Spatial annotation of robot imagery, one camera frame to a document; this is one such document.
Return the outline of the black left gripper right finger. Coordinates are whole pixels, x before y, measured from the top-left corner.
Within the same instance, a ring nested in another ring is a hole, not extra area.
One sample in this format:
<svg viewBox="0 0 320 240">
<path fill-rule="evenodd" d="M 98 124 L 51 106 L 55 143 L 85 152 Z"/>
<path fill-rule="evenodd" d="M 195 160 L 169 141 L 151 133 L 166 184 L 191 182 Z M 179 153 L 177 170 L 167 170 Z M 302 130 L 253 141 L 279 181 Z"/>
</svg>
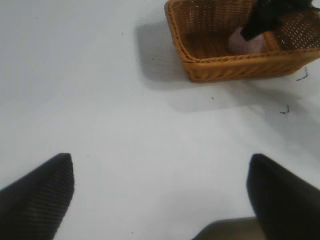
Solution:
<svg viewBox="0 0 320 240">
<path fill-rule="evenodd" d="M 320 190 L 271 158 L 252 155 L 246 188 L 269 240 L 318 240 Z"/>
</svg>

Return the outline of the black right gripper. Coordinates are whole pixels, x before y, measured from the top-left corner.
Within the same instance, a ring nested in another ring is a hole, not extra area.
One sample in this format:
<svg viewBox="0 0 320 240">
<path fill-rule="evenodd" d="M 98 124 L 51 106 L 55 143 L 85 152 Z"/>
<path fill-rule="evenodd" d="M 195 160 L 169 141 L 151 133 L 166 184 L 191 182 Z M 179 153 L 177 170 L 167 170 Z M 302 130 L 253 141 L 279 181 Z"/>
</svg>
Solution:
<svg viewBox="0 0 320 240">
<path fill-rule="evenodd" d="M 257 0 L 240 34 L 245 41 L 250 41 L 278 27 L 282 17 L 311 10 L 314 10 L 312 0 Z"/>
</svg>

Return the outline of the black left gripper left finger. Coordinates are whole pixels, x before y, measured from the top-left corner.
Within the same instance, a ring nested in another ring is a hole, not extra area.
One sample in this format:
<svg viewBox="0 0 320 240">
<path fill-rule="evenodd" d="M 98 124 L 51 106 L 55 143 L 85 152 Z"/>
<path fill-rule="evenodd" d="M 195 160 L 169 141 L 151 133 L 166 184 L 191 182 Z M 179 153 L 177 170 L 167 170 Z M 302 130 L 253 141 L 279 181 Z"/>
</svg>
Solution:
<svg viewBox="0 0 320 240">
<path fill-rule="evenodd" d="M 52 240 L 75 192 L 70 153 L 59 153 L 0 191 L 2 240 Z"/>
</svg>

